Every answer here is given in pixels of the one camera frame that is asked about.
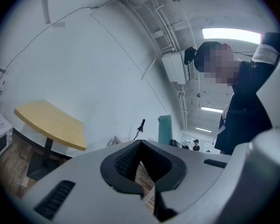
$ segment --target ceiling light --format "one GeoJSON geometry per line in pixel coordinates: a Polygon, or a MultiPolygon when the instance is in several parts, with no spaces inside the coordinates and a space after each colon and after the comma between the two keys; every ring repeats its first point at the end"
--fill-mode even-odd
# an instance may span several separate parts
{"type": "Polygon", "coordinates": [[[213,111],[213,112],[218,112],[218,113],[223,113],[223,110],[219,109],[214,109],[214,108],[208,108],[208,107],[201,107],[202,110],[207,110],[207,111],[213,111]]]}
{"type": "Polygon", "coordinates": [[[206,131],[206,132],[210,132],[210,133],[211,133],[211,131],[210,131],[210,130],[201,129],[201,128],[197,128],[197,127],[196,127],[196,129],[199,129],[199,130],[202,130],[202,131],[206,131]]]}
{"type": "Polygon", "coordinates": [[[206,28],[202,29],[205,39],[234,39],[260,44],[261,34],[232,28],[206,28]]]}

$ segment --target yellow table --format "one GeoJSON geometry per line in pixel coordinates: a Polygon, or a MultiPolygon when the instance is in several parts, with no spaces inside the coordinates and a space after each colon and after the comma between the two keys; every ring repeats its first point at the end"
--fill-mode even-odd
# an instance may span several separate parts
{"type": "Polygon", "coordinates": [[[59,162],[49,159],[53,141],[86,150],[83,123],[57,109],[47,100],[16,107],[14,113],[28,126],[47,137],[43,156],[33,153],[27,176],[41,179],[59,166],[59,162]]]}

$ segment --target wooden floor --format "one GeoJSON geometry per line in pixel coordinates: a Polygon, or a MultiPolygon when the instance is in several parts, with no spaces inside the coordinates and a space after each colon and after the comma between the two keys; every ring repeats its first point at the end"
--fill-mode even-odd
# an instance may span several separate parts
{"type": "MultiPolygon", "coordinates": [[[[34,148],[16,134],[13,134],[13,143],[0,156],[0,182],[7,192],[19,198],[22,198],[36,183],[36,180],[26,176],[33,152],[42,154],[41,150],[34,148]]],[[[66,160],[52,155],[50,155],[50,158],[58,160],[61,165],[66,162],[66,160]]],[[[141,164],[138,166],[135,182],[143,187],[144,196],[146,196],[154,186],[154,182],[141,164]]],[[[145,203],[145,206],[153,213],[154,195],[145,203]]]]}

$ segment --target person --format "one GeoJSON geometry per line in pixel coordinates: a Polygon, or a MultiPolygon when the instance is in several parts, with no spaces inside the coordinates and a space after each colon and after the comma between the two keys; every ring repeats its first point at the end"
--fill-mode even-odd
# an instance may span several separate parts
{"type": "Polygon", "coordinates": [[[193,147],[194,151],[199,151],[200,150],[200,147],[199,147],[198,143],[199,143],[199,140],[194,140],[194,144],[195,144],[194,147],[193,147]]]}
{"type": "Polygon", "coordinates": [[[184,63],[194,66],[204,77],[231,85],[233,95],[225,107],[215,148],[231,155],[236,145],[250,142],[257,134],[272,128],[256,92],[270,77],[280,60],[280,34],[266,33],[251,61],[233,55],[227,43],[204,42],[198,50],[188,48],[184,63]]]}

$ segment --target black table leg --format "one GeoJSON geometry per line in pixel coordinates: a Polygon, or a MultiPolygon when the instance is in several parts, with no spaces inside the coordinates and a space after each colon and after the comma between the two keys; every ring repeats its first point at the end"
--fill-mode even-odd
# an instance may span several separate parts
{"type": "Polygon", "coordinates": [[[49,158],[52,144],[53,140],[47,138],[43,155],[33,153],[27,171],[28,177],[40,180],[59,166],[59,161],[49,158]]]}

